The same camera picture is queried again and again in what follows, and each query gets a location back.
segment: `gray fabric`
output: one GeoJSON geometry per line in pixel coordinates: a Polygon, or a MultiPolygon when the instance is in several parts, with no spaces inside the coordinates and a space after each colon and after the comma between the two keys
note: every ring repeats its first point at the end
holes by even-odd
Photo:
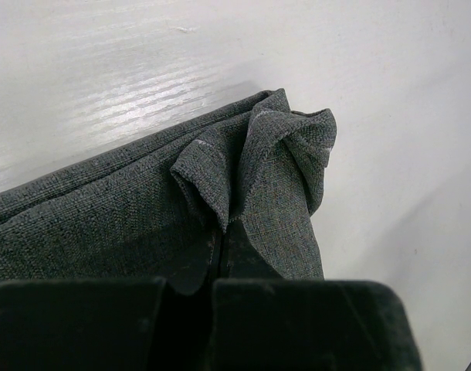
{"type": "Polygon", "coordinates": [[[264,91],[4,192],[0,281],[152,275],[235,218],[284,277],[323,277],[310,215],[335,135],[264,91]]]}

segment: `white surface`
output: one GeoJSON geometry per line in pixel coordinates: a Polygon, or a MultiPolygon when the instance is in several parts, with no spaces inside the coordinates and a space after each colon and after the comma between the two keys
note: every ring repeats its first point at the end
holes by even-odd
{"type": "Polygon", "coordinates": [[[325,274],[391,285],[426,369],[464,370],[469,0],[1,0],[0,191],[278,87],[337,119],[325,274]]]}

